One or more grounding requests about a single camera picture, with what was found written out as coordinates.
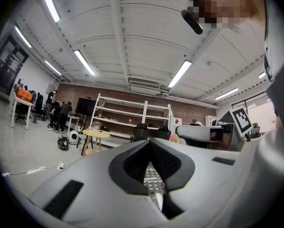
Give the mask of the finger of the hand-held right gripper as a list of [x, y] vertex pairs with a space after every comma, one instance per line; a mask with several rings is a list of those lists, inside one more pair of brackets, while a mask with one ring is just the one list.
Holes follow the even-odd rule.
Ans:
[[186, 145], [210, 149], [211, 144], [222, 144], [222, 127], [182, 125], [176, 127], [176, 134], [183, 139]]

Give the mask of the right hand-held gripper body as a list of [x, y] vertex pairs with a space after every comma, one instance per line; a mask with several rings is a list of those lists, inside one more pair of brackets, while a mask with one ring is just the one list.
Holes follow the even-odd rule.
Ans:
[[210, 140], [219, 143], [227, 151], [241, 151], [252, 123], [243, 107], [227, 111], [210, 129]]

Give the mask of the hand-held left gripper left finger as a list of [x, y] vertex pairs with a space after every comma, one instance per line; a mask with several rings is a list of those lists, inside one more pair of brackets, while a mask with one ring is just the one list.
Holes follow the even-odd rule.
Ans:
[[81, 158], [44, 182], [31, 201], [74, 227], [155, 227], [167, 221], [144, 185], [149, 142]]

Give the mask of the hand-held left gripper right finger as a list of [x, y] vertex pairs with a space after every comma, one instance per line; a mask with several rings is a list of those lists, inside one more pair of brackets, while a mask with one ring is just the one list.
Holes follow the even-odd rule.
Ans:
[[149, 141], [151, 162], [165, 184], [162, 211], [150, 221], [231, 221], [248, 166], [246, 150], [228, 152]]

